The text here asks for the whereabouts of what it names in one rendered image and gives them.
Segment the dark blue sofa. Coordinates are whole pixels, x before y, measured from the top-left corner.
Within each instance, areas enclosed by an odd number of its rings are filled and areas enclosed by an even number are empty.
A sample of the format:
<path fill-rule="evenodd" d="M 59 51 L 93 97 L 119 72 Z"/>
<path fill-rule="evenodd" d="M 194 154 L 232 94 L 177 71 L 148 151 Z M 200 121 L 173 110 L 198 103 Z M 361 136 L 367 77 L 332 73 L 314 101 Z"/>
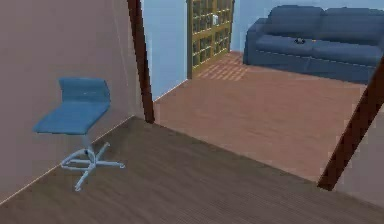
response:
<path fill-rule="evenodd" d="M 246 65 L 358 84 L 382 57 L 384 10 L 348 7 L 276 6 L 248 29 L 243 51 Z"/>

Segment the wooden bookshelf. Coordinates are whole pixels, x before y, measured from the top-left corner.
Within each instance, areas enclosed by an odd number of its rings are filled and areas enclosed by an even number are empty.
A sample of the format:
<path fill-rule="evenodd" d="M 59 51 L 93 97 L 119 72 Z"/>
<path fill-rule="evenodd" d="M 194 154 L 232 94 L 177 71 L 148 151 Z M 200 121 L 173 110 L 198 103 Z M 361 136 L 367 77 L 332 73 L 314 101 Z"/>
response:
<path fill-rule="evenodd" d="M 186 0 L 187 78 L 230 51 L 235 0 Z M 213 25 L 213 15 L 218 24 Z"/>

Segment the blue swivel chair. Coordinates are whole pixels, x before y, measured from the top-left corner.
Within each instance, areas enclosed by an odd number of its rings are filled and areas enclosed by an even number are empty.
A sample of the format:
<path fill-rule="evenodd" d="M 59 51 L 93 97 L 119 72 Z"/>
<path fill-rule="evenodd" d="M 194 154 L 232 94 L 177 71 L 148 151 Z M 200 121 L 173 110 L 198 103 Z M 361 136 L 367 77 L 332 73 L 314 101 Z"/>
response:
<path fill-rule="evenodd" d="M 82 171 L 83 174 L 74 189 L 80 191 L 83 182 L 98 166 L 113 166 L 123 169 L 124 163 L 103 161 L 101 157 L 110 147 L 106 142 L 95 152 L 88 138 L 93 125 L 109 110 L 110 90 L 107 81 L 101 78 L 61 77 L 60 105 L 45 115 L 33 127 L 39 134 L 64 134 L 81 136 L 84 148 L 81 148 L 60 162 L 60 167 L 70 171 Z"/>

